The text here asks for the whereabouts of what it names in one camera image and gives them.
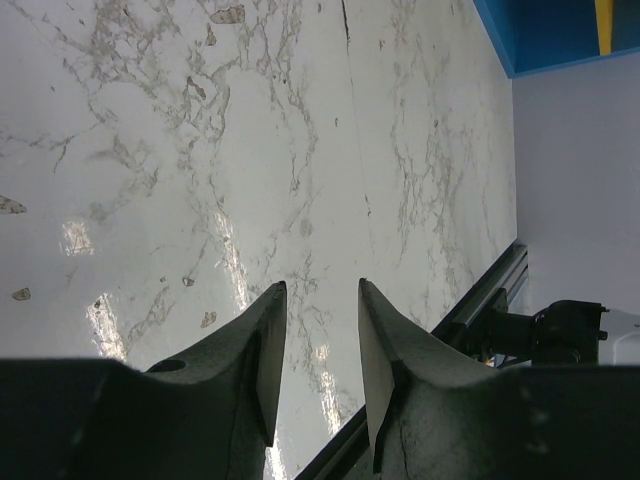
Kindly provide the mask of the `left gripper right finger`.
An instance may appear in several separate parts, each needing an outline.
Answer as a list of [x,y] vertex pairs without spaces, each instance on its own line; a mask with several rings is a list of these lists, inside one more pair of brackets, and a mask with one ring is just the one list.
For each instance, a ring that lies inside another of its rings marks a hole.
[[635,479],[639,369],[503,365],[461,351],[359,283],[373,472],[382,479]]

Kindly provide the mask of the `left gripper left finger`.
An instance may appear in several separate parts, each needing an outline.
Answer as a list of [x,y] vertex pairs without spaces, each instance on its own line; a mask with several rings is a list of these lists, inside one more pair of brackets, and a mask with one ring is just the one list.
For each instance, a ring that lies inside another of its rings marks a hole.
[[1,363],[5,479],[259,479],[274,443],[284,282],[138,371],[107,359]]

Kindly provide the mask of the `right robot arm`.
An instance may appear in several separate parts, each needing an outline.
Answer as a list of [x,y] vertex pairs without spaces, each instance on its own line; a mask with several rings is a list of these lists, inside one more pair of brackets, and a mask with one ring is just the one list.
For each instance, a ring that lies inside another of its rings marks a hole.
[[600,303],[560,300],[533,315],[491,306],[463,331],[461,351],[503,365],[639,364],[639,317]]

